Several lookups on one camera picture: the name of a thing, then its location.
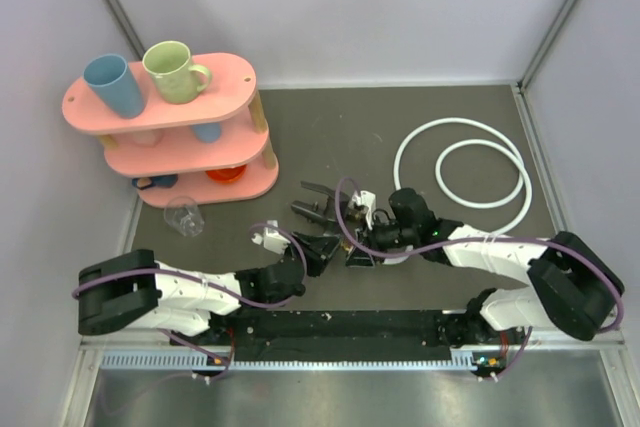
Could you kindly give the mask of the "black faucet mixer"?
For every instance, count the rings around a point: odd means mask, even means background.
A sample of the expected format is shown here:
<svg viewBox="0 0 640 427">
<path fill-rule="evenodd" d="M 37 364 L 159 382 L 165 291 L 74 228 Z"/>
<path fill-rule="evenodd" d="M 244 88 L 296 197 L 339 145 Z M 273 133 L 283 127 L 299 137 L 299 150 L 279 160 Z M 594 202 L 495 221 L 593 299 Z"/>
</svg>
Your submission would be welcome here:
<svg viewBox="0 0 640 427">
<path fill-rule="evenodd" d="M 318 225 L 323 228 L 321 235 L 337 235 L 339 225 L 338 218 L 344 219 L 343 214 L 339 214 L 335 208 L 335 200 L 339 200 L 339 206 L 345 207 L 349 203 L 349 197 L 346 194 L 336 195 L 336 191 L 325 185 L 301 181 L 302 189 L 321 194 L 326 197 L 326 202 L 320 205 L 318 202 L 309 203 L 295 200 L 291 203 L 291 210 L 303 217 L 308 223 Z"/>
</svg>

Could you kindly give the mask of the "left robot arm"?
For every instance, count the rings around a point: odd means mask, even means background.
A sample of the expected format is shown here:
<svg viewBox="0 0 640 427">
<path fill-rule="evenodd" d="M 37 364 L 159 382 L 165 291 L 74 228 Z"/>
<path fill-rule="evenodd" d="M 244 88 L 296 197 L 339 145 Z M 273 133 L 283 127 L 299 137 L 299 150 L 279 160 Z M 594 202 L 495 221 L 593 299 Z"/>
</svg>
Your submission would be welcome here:
<svg viewBox="0 0 640 427">
<path fill-rule="evenodd" d="M 168 330 L 216 343 L 226 334 L 226 316 L 243 308 L 281 307 L 303 296 L 307 278 L 320 276 L 341 244 L 337 235 L 287 233 L 274 221 L 256 225 L 252 240 L 278 260 L 210 274 L 171 267 L 153 251 L 138 249 L 84 268 L 72 293 L 79 334 Z"/>
</svg>

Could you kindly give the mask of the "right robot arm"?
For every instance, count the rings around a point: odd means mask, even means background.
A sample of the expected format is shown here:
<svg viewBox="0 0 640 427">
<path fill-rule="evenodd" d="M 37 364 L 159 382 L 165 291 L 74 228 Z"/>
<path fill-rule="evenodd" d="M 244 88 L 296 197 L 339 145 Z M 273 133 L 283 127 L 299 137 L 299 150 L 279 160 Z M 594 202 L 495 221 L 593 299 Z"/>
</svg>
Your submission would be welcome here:
<svg viewBox="0 0 640 427">
<path fill-rule="evenodd" d="M 467 331 L 487 343 L 516 327 L 555 328 L 590 341 L 618 310 L 625 287 L 576 234 L 551 239 L 490 234 L 459 221 L 439 218 L 414 189 L 389 198 L 390 210 L 377 207 L 368 191 L 342 196 L 339 212 L 354 210 L 361 220 L 350 240 L 351 265 L 401 260 L 417 254 L 431 262 L 473 268 L 508 277 L 521 288 L 489 288 L 466 308 Z"/>
</svg>

